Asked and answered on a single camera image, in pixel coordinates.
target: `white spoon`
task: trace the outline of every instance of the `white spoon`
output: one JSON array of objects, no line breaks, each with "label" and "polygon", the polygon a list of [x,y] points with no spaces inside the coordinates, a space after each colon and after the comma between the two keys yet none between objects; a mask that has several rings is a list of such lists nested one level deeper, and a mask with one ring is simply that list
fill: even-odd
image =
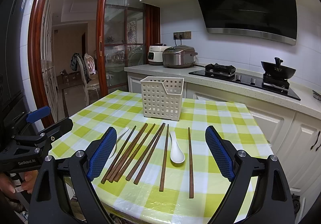
[{"label": "white spoon", "polygon": [[179,148],[179,144],[176,140],[176,134],[174,131],[170,132],[172,138],[172,149],[171,149],[171,161],[174,163],[182,163],[185,161],[185,155]]},{"label": "white spoon", "polygon": [[116,145],[117,145],[117,142],[121,139],[121,137],[129,130],[129,127],[125,127],[119,134],[119,136],[117,137],[117,140],[116,140],[116,144],[115,146],[113,147],[113,150],[111,151],[110,155],[109,155],[109,159],[114,155],[115,153],[115,150],[116,150]]}]

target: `white ornate chair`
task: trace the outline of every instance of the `white ornate chair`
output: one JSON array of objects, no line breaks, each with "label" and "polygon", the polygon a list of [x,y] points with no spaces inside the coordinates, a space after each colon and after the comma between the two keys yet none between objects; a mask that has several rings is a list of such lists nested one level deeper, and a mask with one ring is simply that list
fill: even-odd
[{"label": "white ornate chair", "polygon": [[81,74],[81,79],[82,82],[84,84],[83,89],[85,91],[85,101],[86,101],[86,106],[89,105],[89,94],[88,94],[88,90],[96,90],[98,98],[99,98],[99,94],[97,89],[99,89],[99,81],[98,78],[96,79],[91,79],[91,81],[89,81],[87,83],[86,78],[85,78],[85,73],[83,71],[83,66],[82,66],[82,62],[79,56],[77,56],[77,63],[78,63],[78,69],[80,69],[80,74]]},{"label": "white ornate chair", "polygon": [[89,72],[90,78],[91,79],[97,79],[98,78],[98,74],[96,73],[96,70],[95,70],[94,59],[87,53],[85,53],[83,58],[84,58],[87,70]]}]

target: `dining table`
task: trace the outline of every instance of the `dining table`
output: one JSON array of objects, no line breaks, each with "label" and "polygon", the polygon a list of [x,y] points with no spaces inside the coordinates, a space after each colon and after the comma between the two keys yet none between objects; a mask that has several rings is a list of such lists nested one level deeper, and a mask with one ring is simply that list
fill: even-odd
[{"label": "dining table", "polygon": [[[92,181],[92,185],[107,212],[132,223],[197,224],[207,223],[210,220],[231,184],[220,173],[206,144],[205,130],[210,125],[223,139],[229,140],[237,150],[245,150],[252,157],[267,158],[273,154],[255,119],[242,103],[183,98],[179,121],[171,121],[144,117],[142,95],[117,90],[70,118],[73,121],[73,129],[52,143],[49,154],[56,159],[67,158],[78,150],[85,150],[90,142],[101,138],[110,126],[115,128],[117,133],[129,127],[129,131],[117,142],[115,154],[107,160],[101,175]],[[104,174],[130,131],[136,126],[126,148],[144,123],[148,123],[148,126],[141,139],[154,123],[156,126],[134,160],[118,182],[106,181],[102,184]],[[179,147],[185,154],[185,161],[181,164],[171,161],[171,138],[169,137],[164,191],[160,192],[166,130],[162,132],[139,183],[135,185],[133,181],[143,162],[130,181],[125,177],[162,123],[169,124],[170,131],[175,132]],[[193,158],[193,199],[189,198],[188,128],[190,128]],[[256,181],[257,177],[251,178],[236,221],[246,217]]]}]

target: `cabinet handle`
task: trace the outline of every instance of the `cabinet handle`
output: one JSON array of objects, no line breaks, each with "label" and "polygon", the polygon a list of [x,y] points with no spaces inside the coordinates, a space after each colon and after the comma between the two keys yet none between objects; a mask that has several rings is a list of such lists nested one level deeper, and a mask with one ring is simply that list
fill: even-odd
[{"label": "cabinet handle", "polygon": [[102,56],[102,37],[99,36],[99,56]]},{"label": "cabinet handle", "polygon": [[319,133],[318,133],[318,137],[317,137],[316,143],[315,143],[313,146],[311,146],[310,150],[312,150],[313,147],[317,144],[317,142],[318,142],[318,140],[319,140],[320,132],[321,132],[321,131],[319,131]]}]

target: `human hand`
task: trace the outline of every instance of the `human hand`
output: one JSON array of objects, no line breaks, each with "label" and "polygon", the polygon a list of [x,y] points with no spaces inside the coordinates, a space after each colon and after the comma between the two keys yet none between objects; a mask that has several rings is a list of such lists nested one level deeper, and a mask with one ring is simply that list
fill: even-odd
[{"label": "human hand", "polygon": [[4,173],[0,173],[0,190],[9,198],[15,199],[16,190],[13,187],[11,178]]},{"label": "human hand", "polygon": [[21,183],[23,190],[26,190],[28,193],[32,193],[37,176],[37,170],[24,172],[24,181]]}]

